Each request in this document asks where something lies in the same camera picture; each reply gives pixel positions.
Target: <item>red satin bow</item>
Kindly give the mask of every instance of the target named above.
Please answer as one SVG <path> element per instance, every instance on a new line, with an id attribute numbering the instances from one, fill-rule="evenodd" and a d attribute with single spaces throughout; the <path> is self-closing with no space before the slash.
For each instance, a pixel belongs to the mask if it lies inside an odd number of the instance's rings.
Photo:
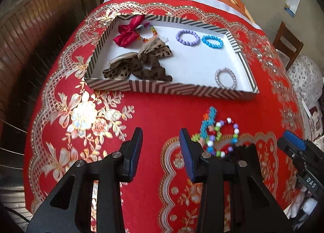
<path id="1" fill-rule="evenodd" d="M 138 34 L 135 33 L 135 29 L 143 22 L 145 15 L 140 15 L 132 18 L 128 25 L 119 25 L 119 36 L 114 38 L 114 42 L 120 47 L 127 47 L 132 43 Z"/>

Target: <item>wooden chair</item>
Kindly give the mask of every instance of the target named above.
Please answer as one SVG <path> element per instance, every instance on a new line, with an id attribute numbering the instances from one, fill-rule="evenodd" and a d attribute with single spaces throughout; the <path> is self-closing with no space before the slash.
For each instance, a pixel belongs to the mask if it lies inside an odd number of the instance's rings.
<path id="1" fill-rule="evenodd" d="M 296 51 L 291 50 L 288 48 L 281 40 L 280 38 L 284 37 L 286 40 L 288 40 L 289 43 L 293 45 L 294 48 L 296 48 Z M 286 70 L 290 68 L 290 66 L 295 61 L 296 57 L 298 56 L 299 52 L 303 48 L 303 42 L 299 41 L 297 37 L 295 37 L 292 32 L 289 31 L 288 28 L 286 28 L 286 25 L 284 22 L 281 22 L 281 25 L 279 27 L 279 30 L 277 32 L 276 38 L 273 41 L 273 46 L 280 50 L 282 53 L 284 53 L 288 58 L 289 62 L 286 66 Z"/>

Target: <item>screw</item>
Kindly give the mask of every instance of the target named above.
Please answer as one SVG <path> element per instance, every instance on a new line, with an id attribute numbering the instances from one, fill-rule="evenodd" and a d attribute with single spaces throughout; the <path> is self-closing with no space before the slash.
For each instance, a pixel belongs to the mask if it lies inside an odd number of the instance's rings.
<path id="1" fill-rule="evenodd" d="M 204 158 L 210 158 L 212 155 L 211 155 L 209 152 L 204 151 L 204 152 L 201 154 L 201 156 L 204 157 Z"/>
<path id="2" fill-rule="evenodd" d="M 112 153 L 112 157 L 114 157 L 114 158 L 121 157 L 121 152 L 119 152 L 119 151 L 117 151 L 117 152 L 113 152 L 113 153 Z"/>
<path id="3" fill-rule="evenodd" d="M 83 160 L 78 160 L 78 161 L 76 161 L 76 166 L 77 167 L 81 167 L 81 166 L 83 166 L 84 165 L 84 161 Z"/>
<path id="4" fill-rule="evenodd" d="M 243 160 L 239 161 L 239 166 L 240 167 L 247 167 L 246 161 L 243 161 Z"/>

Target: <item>floral tablecloth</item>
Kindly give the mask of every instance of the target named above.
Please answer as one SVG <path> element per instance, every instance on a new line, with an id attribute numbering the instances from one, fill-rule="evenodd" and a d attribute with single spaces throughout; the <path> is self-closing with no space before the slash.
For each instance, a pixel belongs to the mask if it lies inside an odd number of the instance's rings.
<path id="1" fill-rule="evenodd" d="M 169 15 L 228 29 L 241 47 L 260 93 L 241 101 L 93 91 L 83 79 L 89 57 L 105 26 L 118 14 Z M 144 140 L 137 175 L 132 183 L 120 184 L 126 231 L 193 232 L 201 185 L 192 184 L 185 173 L 177 136 L 184 127 L 190 134 L 199 132 L 210 106 L 217 109 L 216 120 L 231 117 L 239 124 L 240 145 L 257 145 L 264 183 L 285 208 L 296 194 L 295 169 L 277 149 L 276 140 L 284 130 L 303 136 L 297 104 L 272 44 L 262 30 L 239 14 L 222 10 L 221 5 L 191 0 L 108 0 L 76 29 L 43 86 L 26 142 L 26 208 L 34 213 L 77 159 L 101 160 L 118 150 L 138 126 Z M 222 130 L 218 148 L 230 141 L 232 132 Z M 92 230 L 96 229 L 96 188 L 95 183 Z M 225 200 L 228 230 L 229 197 Z"/>

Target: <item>beaded bracelet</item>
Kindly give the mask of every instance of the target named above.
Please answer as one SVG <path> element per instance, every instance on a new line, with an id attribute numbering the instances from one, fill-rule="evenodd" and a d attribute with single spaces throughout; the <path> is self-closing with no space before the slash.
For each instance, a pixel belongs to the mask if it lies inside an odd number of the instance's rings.
<path id="1" fill-rule="evenodd" d="M 141 26 L 141 27 L 146 27 L 146 28 L 147 28 L 147 27 L 150 27 L 150 29 L 151 29 L 151 31 L 152 31 L 152 33 L 153 33 L 152 38 L 158 35 L 158 32 L 156 31 L 155 27 L 152 26 L 151 23 L 149 23 L 149 22 L 148 22 L 148 23 L 145 23 L 145 24 L 144 24 L 143 26 Z M 138 28 L 138 29 L 136 29 L 136 30 L 135 30 L 135 33 L 138 35 L 138 38 L 139 38 L 140 40 L 142 40 L 144 43 L 145 43 L 145 42 L 148 42 L 148 41 L 149 41 L 150 39 L 152 39 L 152 38 L 143 38 L 143 37 L 141 37 L 141 36 L 140 36 L 140 33 L 139 33 L 141 27 Z"/>
<path id="2" fill-rule="evenodd" d="M 208 42 L 207 41 L 208 39 L 213 39 L 213 40 L 218 41 L 219 42 L 219 45 L 215 45 L 215 44 L 212 44 L 212 43 Z M 223 41 L 220 38 L 215 37 L 215 36 L 203 36 L 203 38 L 201 39 L 201 41 L 203 43 L 205 43 L 207 46 L 209 46 L 210 48 L 221 49 L 224 46 Z"/>
<path id="3" fill-rule="evenodd" d="M 180 38 L 180 36 L 182 34 L 192 34 L 196 40 L 193 41 L 193 42 L 189 42 L 189 41 L 185 41 L 183 39 Z M 195 45 L 198 45 L 199 42 L 200 42 L 200 37 L 195 33 L 193 32 L 192 30 L 187 30 L 187 29 L 183 29 L 183 30 L 180 30 L 177 34 L 176 34 L 176 40 L 179 41 L 180 43 L 182 43 L 183 45 L 187 45 L 187 46 L 195 46 Z"/>
<path id="4" fill-rule="evenodd" d="M 204 115 L 204 120 L 201 122 L 200 133 L 196 133 L 192 136 L 192 140 L 195 142 L 199 142 L 203 147 L 207 144 L 207 152 L 215 155 L 217 157 L 224 158 L 227 152 L 233 151 L 233 146 L 236 146 L 239 137 L 239 125 L 235 123 L 231 118 L 227 118 L 226 120 L 220 120 L 215 123 L 214 118 L 216 117 L 216 109 L 214 107 L 209 108 L 208 114 Z M 232 124 L 234 128 L 233 138 L 231 140 L 231 146 L 228 146 L 226 151 L 215 151 L 213 148 L 215 140 L 219 141 L 222 137 L 220 129 L 225 124 Z"/>

